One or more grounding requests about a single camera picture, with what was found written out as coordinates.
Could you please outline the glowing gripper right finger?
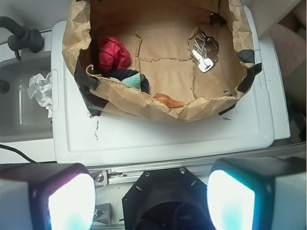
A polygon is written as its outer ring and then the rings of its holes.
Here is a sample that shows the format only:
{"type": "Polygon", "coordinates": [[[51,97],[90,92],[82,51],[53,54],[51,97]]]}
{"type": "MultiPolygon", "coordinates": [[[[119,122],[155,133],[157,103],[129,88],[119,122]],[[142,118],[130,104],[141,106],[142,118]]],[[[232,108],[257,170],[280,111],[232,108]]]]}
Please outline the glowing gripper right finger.
{"type": "Polygon", "coordinates": [[[208,177],[207,201],[218,230],[305,230],[307,161],[218,159],[208,177]]]}

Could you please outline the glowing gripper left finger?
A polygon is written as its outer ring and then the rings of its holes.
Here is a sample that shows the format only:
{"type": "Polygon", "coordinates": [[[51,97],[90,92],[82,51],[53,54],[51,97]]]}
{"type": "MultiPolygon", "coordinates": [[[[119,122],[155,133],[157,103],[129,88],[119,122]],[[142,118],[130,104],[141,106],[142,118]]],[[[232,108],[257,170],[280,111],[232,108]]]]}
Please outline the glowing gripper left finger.
{"type": "Polygon", "coordinates": [[[94,180],[80,163],[0,166],[2,230],[89,230],[94,180]]]}

